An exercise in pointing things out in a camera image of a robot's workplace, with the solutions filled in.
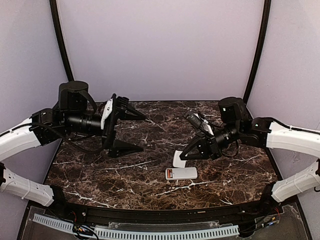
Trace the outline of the white remote control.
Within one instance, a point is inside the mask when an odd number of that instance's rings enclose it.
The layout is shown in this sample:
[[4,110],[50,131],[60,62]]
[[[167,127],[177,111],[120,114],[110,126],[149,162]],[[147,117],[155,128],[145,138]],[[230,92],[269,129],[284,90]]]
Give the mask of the white remote control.
[[185,167],[185,168],[168,168],[172,169],[173,179],[167,179],[167,169],[165,170],[165,179],[168,181],[176,180],[194,180],[198,178],[198,172],[196,167]]

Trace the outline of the white battery cover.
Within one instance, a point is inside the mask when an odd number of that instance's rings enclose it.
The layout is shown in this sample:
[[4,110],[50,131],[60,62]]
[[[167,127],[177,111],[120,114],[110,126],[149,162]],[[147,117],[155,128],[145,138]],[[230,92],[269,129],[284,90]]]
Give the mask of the white battery cover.
[[173,155],[172,166],[174,168],[185,168],[186,167],[186,160],[181,160],[180,155],[182,151],[176,150]]

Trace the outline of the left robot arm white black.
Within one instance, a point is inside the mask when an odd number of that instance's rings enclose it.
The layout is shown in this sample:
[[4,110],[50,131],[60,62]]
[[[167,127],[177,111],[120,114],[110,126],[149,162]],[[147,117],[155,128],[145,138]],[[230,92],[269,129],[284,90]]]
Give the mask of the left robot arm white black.
[[[144,121],[146,116],[136,110],[126,97],[113,94],[103,106],[103,112],[89,94],[84,81],[62,83],[58,101],[52,108],[44,108],[17,126],[0,135],[0,159],[6,160],[31,148],[48,145],[58,139],[87,154],[108,151],[111,158],[139,153],[143,148],[116,138],[118,120]],[[85,149],[67,139],[71,133],[82,133],[101,138],[101,146]]]

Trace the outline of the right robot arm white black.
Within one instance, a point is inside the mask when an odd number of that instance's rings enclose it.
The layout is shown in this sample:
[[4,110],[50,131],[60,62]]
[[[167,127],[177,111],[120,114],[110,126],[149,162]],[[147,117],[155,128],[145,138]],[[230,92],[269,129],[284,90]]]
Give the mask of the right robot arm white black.
[[[231,143],[242,143],[261,149],[284,149],[319,158],[320,132],[286,125],[273,117],[251,118],[242,98],[226,97],[218,102],[224,127],[208,122],[201,113],[189,110],[184,118],[197,130],[184,148],[176,151],[174,161],[218,159]],[[320,185],[320,162],[284,180],[269,183],[261,202],[278,204]]]

